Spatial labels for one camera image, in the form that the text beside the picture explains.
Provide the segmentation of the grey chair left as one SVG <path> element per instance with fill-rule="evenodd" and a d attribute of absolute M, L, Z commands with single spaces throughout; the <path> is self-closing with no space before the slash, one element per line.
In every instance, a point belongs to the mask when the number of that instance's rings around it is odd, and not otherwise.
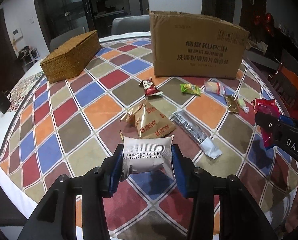
<path fill-rule="evenodd" d="M 85 32 L 85 27 L 78 27 L 53 38 L 50 41 L 49 51 L 53 52 L 55 49 L 57 49 L 59 46 L 70 40 L 72 37 L 84 34 Z"/>

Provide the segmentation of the colourful checkered tablecloth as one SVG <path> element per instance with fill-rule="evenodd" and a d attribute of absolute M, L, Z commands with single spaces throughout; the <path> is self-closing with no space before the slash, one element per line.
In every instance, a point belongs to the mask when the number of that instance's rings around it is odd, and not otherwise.
<path fill-rule="evenodd" d="M 108 38 L 82 73 L 49 83 L 32 78 L 16 111 L 0 114 L 0 185 L 29 217 L 53 182 L 78 177 L 113 154 L 121 136 L 137 130 L 120 121 L 145 97 L 139 83 L 152 78 L 163 93 L 150 103 L 166 116 L 185 111 L 204 129 L 222 155 L 213 160 L 181 129 L 173 140 L 193 163 L 218 177 L 237 175 L 267 217 L 280 224 L 298 185 L 298 163 L 283 150 L 265 150 L 254 112 L 229 113 L 222 96 L 205 90 L 203 77 L 154 77 L 149 35 Z M 201 96 L 183 94 L 182 83 L 197 85 Z"/>

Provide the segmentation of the brown cardboard box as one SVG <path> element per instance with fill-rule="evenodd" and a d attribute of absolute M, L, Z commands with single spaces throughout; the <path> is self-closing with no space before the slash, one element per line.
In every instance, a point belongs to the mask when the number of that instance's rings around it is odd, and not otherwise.
<path fill-rule="evenodd" d="M 207 15 L 150 11 L 155 76 L 234 79 L 249 32 Z"/>

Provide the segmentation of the black mug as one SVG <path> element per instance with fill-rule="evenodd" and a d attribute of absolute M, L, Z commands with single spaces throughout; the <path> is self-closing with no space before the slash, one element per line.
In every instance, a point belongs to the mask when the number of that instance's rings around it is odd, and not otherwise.
<path fill-rule="evenodd" d="M 1 111 L 1 113 L 5 114 L 8 111 L 8 109 L 11 105 L 10 98 L 11 98 L 10 91 L 6 90 L 6 91 L 0 92 L 0 111 Z"/>

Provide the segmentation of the black silver stick packet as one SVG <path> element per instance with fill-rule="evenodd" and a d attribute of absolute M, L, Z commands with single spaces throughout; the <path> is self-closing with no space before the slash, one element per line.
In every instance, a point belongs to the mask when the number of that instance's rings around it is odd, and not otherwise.
<path fill-rule="evenodd" d="M 210 137 L 183 110 L 172 113 L 172 119 L 199 145 L 206 156 L 215 160 L 222 155 Z"/>

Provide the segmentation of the small brown gold packet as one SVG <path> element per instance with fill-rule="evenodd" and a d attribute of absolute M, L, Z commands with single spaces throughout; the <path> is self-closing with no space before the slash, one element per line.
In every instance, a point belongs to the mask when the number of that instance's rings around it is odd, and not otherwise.
<path fill-rule="evenodd" d="M 239 107 L 238 107 L 238 104 L 235 101 L 233 95 L 224 94 L 223 97 L 226 101 L 228 112 L 238 114 L 239 113 Z"/>

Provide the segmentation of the green candy packet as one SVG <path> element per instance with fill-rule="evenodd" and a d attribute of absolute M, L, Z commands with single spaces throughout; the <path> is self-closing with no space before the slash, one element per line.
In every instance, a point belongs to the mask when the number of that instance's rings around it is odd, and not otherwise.
<path fill-rule="evenodd" d="M 180 85 L 180 90 L 183 94 L 201 96 L 200 88 L 197 85 L 193 85 L 191 83 L 182 83 Z"/>

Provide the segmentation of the glass sliding door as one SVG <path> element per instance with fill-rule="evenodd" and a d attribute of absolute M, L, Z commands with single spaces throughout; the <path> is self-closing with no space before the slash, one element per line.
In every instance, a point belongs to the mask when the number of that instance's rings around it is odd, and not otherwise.
<path fill-rule="evenodd" d="M 100 38 L 112 34 L 113 21 L 146 15 L 148 0 L 34 0 L 46 45 L 73 29 L 97 30 Z"/>

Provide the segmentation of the white shoe rack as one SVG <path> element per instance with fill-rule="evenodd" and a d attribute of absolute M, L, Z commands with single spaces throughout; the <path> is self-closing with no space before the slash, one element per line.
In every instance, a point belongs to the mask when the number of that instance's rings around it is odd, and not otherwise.
<path fill-rule="evenodd" d="M 25 46 L 19 51 L 17 59 L 22 63 L 24 72 L 27 72 L 39 60 L 39 53 L 36 48 Z"/>

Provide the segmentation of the red hawthorn snack packet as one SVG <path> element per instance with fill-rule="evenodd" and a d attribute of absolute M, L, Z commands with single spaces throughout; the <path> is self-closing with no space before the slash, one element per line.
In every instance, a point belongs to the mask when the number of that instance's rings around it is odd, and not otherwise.
<path fill-rule="evenodd" d="M 252 101 L 255 122 L 260 126 L 263 145 L 266 150 L 274 147 L 272 139 L 273 125 L 280 118 L 279 108 L 274 99 L 255 99 Z"/>

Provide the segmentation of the small red snack packet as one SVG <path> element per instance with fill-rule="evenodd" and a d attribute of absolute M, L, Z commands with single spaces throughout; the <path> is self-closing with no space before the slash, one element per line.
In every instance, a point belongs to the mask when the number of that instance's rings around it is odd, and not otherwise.
<path fill-rule="evenodd" d="M 159 96 L 163 93 L 161 90 L 158 90 L 156 88 L 156 85 L 154 84 L 151 77 L 148 79 L 142 80 L 141 83 L 139 83 L 139 86 L 144 89 L 146 97 Z"/>

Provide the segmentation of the red heart balloons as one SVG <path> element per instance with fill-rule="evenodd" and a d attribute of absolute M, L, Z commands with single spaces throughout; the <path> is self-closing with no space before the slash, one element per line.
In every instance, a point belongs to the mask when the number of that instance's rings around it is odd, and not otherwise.
<path fill-rule="evenodd" d="M 272 35 L 274 29 L 274 19 L 271 13 L 265 15 L 256 15 L 254 17 L 254 25 L 257 31 L 265 31 Z"/>

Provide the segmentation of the gold biscuit packet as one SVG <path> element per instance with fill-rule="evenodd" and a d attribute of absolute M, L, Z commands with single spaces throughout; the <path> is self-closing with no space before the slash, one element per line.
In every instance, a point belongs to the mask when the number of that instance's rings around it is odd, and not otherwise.
<path fill-rule="evenodd" d="M 172 133 L 176 126 L 147 100 L 131 107 L 120 119 L 134 126 L 139 139 L 157 139 Z"/>

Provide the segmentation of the grey chair middle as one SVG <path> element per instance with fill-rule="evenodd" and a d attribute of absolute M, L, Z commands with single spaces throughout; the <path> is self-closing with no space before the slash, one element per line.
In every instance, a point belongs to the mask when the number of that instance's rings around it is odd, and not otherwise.
<path fill-rule="evenodd" d="M 112 22 L 111 35 L 150 31 L 150 16 L 126 16 L 115 18 Z"/>

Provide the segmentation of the grey chair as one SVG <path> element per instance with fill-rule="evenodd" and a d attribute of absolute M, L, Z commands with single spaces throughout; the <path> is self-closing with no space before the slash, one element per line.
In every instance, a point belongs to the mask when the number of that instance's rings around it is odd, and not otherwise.
<path fill-rule="evenodd" d="M 115 18 L 112 22 L 111 35 L 150 31 L 150 16 L 126 16 Z"/>
<path fill-rule="evenodd" d="M 70 40 L 72 37 L 84 34 L 85 32 L 85 27 L 78 27 L 53 38 L 50 41 L 49 51 L 53 52 L 55 49 L 57 49 L 59 46 Z"/>

